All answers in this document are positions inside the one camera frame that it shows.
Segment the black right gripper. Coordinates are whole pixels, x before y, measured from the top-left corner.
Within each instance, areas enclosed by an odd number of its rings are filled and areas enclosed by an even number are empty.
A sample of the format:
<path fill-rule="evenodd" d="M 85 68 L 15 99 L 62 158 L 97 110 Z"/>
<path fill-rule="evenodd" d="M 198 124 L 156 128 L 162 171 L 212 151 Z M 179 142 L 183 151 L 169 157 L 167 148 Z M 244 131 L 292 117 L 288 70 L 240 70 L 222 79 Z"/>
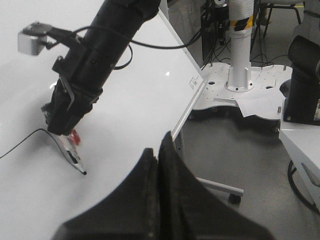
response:
<path fill-rule="evenodd" d="M 47 130 L 55 135 L 69 135 L 78 122 L 93 109 L 103 89 L 90 91 L 80 85 L 71 84 L 74 99 L 59 79 L 54 87 L 51 101 L 41 107 Z"/>

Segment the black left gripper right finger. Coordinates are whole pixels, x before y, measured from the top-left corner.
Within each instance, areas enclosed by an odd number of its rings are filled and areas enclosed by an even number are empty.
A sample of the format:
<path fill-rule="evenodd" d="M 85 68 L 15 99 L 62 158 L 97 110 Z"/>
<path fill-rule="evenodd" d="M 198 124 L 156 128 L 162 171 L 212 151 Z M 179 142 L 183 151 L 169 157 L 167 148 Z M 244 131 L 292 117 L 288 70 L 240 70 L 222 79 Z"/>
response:
<path fill-rule="evenodd" d="M 167 132 L 158 153 L 161 240 L 273 240 L 268 229 L 210 193 L 181 160 Z"/>

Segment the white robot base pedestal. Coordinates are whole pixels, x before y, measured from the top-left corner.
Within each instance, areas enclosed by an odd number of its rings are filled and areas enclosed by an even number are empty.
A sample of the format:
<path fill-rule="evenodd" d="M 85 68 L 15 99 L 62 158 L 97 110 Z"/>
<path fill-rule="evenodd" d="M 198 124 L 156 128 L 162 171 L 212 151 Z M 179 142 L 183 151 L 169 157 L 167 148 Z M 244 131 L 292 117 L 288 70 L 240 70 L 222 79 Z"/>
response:
<path fill-rule="evenodd" d="M 202 73 L 207 81 L 193 110 L 237 107 L 243 117 L 280 120 L 285 97 L 280 91 L 291 79 L 292 68 L 285 65 L 254 67 L 250 62 L 254 2 L 229 1 L 230 63 L 207 64 Z"/>

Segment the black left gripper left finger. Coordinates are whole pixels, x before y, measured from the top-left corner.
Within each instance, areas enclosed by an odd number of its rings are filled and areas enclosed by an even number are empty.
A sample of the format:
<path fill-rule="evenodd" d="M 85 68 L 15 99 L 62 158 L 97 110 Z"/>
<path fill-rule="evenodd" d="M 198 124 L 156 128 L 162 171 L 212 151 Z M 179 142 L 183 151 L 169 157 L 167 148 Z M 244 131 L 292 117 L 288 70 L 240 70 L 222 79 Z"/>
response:
<path fill-rule="evenodd" d="M 106 198 L 64 222 L 54 240 L 157 240 L 158 162 L 146 148 L 123 182 Z"/>

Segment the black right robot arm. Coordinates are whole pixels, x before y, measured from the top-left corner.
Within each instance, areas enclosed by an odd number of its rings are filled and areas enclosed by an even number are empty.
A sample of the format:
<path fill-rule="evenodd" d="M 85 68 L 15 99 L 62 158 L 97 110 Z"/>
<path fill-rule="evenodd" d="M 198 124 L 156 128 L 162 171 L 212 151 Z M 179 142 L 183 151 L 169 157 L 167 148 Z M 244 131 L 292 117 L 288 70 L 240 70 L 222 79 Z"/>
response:
<path fill-rule="evenodd" d="M 42 107 L 47 129 L 69 135 L 92 110 L 103 85 L 157 0 L 106 0 L 84 37 L 53 28 L 48 35 L 69 48 L 53 70 L 51 101 Z M 64 222 L 56 240 L 271 240 L 272 234 L 224 205 L 178 156 L 170 133 L 143 151 L 125 180 L 105 199 Z"/>

